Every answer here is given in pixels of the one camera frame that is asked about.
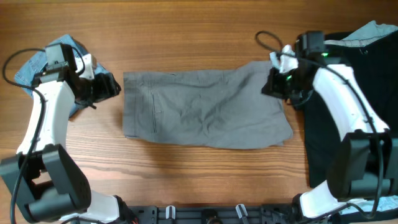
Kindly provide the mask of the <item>grey shorts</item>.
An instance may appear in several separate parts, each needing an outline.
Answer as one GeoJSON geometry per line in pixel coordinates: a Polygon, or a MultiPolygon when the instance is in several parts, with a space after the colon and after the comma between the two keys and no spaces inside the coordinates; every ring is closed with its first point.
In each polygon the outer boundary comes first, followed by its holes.
{"type": "Polygon", "coordinates": [[[124,73],[123,132],[150,142],[228,149],[293,136],[280,99],[263,95],[270,61],[235,70],[124,73]]]}

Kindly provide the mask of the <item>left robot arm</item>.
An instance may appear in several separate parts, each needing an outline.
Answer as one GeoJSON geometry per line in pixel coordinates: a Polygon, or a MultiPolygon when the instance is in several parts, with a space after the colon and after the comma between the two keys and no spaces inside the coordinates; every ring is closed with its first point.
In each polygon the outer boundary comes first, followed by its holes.
{"type": "Polygon", "coordinates": [[[29,90],[34,105],[25,137],[13,157],[1,161],[1,178],[11,193],[10,220],[16,212],[29,223],[131,223],[134,215],[120,197],[92,191],[66,150],[74,106],[94,108],[117,96],[112,74],[95,75],[90,59],[67,44],[46,46],[45,68],[29,90]]]}

